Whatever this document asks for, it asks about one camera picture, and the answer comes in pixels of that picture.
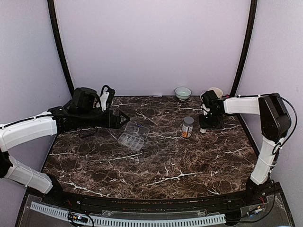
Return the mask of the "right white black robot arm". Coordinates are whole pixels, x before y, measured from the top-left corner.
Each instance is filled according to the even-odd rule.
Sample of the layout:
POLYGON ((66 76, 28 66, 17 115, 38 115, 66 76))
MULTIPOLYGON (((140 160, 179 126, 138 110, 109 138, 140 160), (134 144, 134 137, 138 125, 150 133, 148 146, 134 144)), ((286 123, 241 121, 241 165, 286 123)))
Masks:
POLYGON ((297 128, 296 109, 278 93, 218 97, 213 90, 209 90, 200 99, 203 111, 199 116, 201 131, 220 126, 225 115, 251 115, 259 123, 262 144, 248 180, 250 188, 241 198, 244 204, 252 205, 260 197, 260 191, 256 187, 269 179, 271 171, 277 165, 280 151, 297 128))

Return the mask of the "clear plastic pill organizer box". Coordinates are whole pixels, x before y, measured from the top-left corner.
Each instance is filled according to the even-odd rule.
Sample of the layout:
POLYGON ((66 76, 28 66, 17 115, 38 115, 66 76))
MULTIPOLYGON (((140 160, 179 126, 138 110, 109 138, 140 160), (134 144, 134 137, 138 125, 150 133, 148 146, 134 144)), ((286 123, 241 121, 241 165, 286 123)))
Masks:
POLYGON ((124 132, 117 139, 117 142, 134 151, 140 151, 145 144, 149 132, 149 128, 133 122, 128 122, 124 132))

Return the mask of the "amber pill bottle grey cap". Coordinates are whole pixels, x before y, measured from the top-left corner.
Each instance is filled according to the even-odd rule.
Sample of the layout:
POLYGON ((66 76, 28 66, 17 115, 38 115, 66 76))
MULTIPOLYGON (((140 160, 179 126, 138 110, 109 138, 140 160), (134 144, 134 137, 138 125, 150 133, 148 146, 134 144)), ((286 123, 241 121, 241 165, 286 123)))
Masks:
POLYGON ((182 137, 183 138, 189 138, 192 134, 194 126, 194 118, 187 116, 183 119, 182 124, 182 137))

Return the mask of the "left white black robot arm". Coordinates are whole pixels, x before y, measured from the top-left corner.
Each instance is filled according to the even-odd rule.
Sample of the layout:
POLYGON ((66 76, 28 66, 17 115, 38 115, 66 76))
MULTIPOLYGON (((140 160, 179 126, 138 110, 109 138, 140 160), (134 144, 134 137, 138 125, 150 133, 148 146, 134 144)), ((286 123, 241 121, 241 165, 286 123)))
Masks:
POLYGON ((130 118, 122 111, 111 109, 115 90, 104 85, 99 95, 96 90, 78 87, 72 99, 64 106, 50 108, 47 111, 16 122, 0 126, 0 176, 33 188, 43 194, 56 206, 63 206, 67 196, 55 177, 38 172, 19 162, 9 150, 23 143, 59 135, 77 129, 102 127, 119 129, 130 118))

